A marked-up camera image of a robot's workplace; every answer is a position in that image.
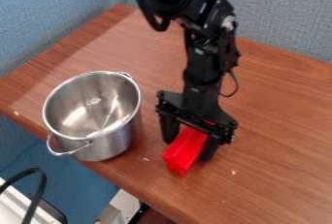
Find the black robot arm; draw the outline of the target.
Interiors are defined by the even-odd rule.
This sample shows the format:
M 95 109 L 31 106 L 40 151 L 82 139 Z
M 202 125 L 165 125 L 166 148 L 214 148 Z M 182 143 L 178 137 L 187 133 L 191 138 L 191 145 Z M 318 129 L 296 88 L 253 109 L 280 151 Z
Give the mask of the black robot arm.
M 162 137 L 171 143 L 186 125 L 207 135 L 199 159 L 213 158 L 233 140 L 238 122 L 222 110 L 223 76 L 233 76 L 240 51 L 237 21 L 229 0 L 136 0 L 150 27 L 163 32 L 171 22 L 185 29 L 186 68 L 181 93 L 157 92 Z

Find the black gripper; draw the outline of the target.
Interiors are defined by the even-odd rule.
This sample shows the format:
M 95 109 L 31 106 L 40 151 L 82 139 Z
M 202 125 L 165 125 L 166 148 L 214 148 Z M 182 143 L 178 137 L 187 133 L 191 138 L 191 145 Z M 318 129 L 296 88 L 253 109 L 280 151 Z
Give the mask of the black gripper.
M 237 121 L 222 110 L 218 104 L 218 93 L 210 92 L 157 92 L 158 104 L 155 111 L 159 114 L 162 139 L 170 144 L 179 134 L 181 124 L 206 133 L 199 160 L 211 160 L 221 144 L 233 141 Z

